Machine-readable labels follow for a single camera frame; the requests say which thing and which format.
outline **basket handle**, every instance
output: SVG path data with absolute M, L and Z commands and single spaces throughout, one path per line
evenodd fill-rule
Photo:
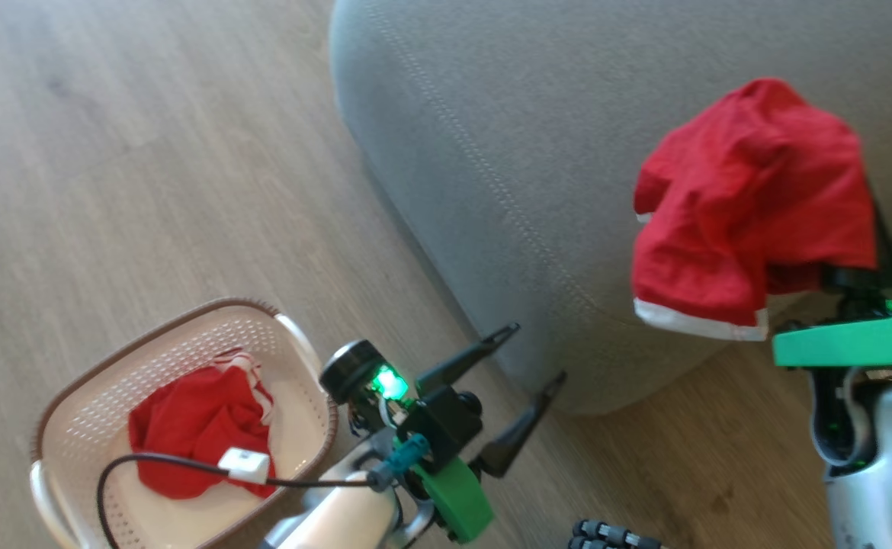
M 324 365 L 321 364 L 321 359 L 317 355 L 317 351 L 314 351 L 314 347 L 310 346 L 310 340 L 307 339 L 307 336 L 303 334 L 303 330 L 300 330 L 300 327 L 297 326 L 295 321 L 290 320 L 289 316 L 286 315 L 277 315 L 275 317 L 279 321 L 279 323 L 283 324 L 287 331 L 290 333 L 290 337 L 293 337 L 296 341 L 297 354 L 300 355 L 300 361 L 303 362 L 303 365 L 306 366 L 307 371 L 310 372 L 310 376 L 317 381 L 317 378 L 321 375 L 321 371 L 324 369 Z
M 53 539 L 56 539 L 56 543 L 63 549 L 80 549 L 76 535 L 63 521 L 63 512 L 59 510 L 56 498 L 50 493 L 41 460 L 36 460 L 29 470 L 29 490 L 32 491 L 32 501 L 36 504 L 36 510 L 39 511 L 43 524 L 49 529 Z

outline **red garment with white trim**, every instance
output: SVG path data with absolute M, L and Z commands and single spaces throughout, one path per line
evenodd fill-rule
M 151 393 L 128 416 L 128 437 L 135 452 L 160 452 L 218 465 L 227 449 L 269 454 L 273 397 L 260 379 L 260 364 L 239 348 Z M 269 475 L 273 476 L 273 463 Z M 144 486 L 172 499 L 202 496 L 226 480 L 195 469 L 138 462 Z M 260 497 L 274 486 L 241 483 Z
M 874 208 L 853 131 L 760 79 L 671 132 L 635 212 L 635 310 L 652 326 L 767 336 L 767 294 L 811 291 L 822 264 L 876 268 Z

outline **black cable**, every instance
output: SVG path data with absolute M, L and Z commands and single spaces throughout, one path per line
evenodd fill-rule
M 108 463 L 108 465 L 104 467 L 104 471 L 101 472 L 100 480 L 97 482 L 97 516 L 101 520 L 101 530 L 104 531 L 104 537 L 107 538 L 107 545 L 111 546 L 111 549 L 120 548 L 117 546 L 117 540 L 114 539 L 114 534 L 111 532 L 111 525 L 107 523 L 107 509 L 104 507 L 104 489 L 107 487 L 107 477 L 111 475 L 111 471 L 114 471 L 118 465 L 122 465 L 129 461 L 156 461 L 158 463 L 168 463 L 170 465 L 181 465 L 182 467 L 198 469 L 199 471 L 205 471 L 206 473 L 212 473 L 213 475 L 219 475 L 220 477 L 229 476 L 229 471 L 226 469 L 219 469 L 219 467 L 209 465 L 208 463 L 202 463 L 201 461 L 195 461 L 195 459 L 187 459 L 184 457 L 167 455 L 165 453 L 129 453 L 128 455 L 122 455 L 118 459 Z M 289 487 L 289 489 L 328 489 L 328 487 L 372 486 L 372 483 L 368 482 L 368 480 L 290 480 L 275 479 L 274 477 L 266 479 L 266 483 L 269 484 L 269 486 Z

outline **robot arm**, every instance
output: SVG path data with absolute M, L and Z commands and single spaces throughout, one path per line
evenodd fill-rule
M 408 384 L 367 341 L 348 344 L 328 361 L 321 386 L 348 406 L 358 446 L 324 473 L 324 480 L 369 480 L 370 489 L 313 489 L 302 515 L 286 518 L 260 549 L 404 549 L 432 525 L 459 543 L 473 541 L 492 521 L 483 474 L 502 477 L 565 381 L 557 376 L 529 409 L 470 463 L 459 458 L 482 430 L 480 400 L 452 383 L 519 330 L 510 324 L 419 376 L 417 400 Z M 400 497 L 415 513 L 407 521 Z
M 892 243 L 879 215 L 876 246 L 876 271 L 823 269 L 823 289 L 842 296 L 836 317 L 788 323 L 773 342 L 778 366 L 809 373 L 840 549 L 892 549 Z

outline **white plastic basket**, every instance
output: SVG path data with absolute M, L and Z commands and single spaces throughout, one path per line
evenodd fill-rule
M 327 455 L 338 410 L 317 385 L 320 360 L 297 324 L 264 303 L 209 303 L 115 352 L 47 407 L 36 431 L 29 482 L 60 547 L 107 547 L 95 487 L 109 461 L 131 452 L 128 413 L 155 389 L 235 347 L 261 362 L 262 380 L 273 396 L 269 446 L 276 475 L 302 477 Z M 285 490 L 261 500 L 220 483 L 198 498 L 174 501 L 143 486 L 131 464 L 111 474 L 104 500 L 120 547 L 189 549 L 223 540 Z

